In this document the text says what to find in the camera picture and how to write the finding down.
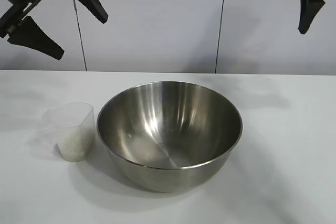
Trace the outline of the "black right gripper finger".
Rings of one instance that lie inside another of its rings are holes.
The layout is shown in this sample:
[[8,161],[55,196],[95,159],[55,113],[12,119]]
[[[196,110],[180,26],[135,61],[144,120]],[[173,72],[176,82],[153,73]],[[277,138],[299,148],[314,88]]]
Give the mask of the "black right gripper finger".
[[324,0],[300,0],[300,18],[298,30],[306,34],[319,10],[324,6]]

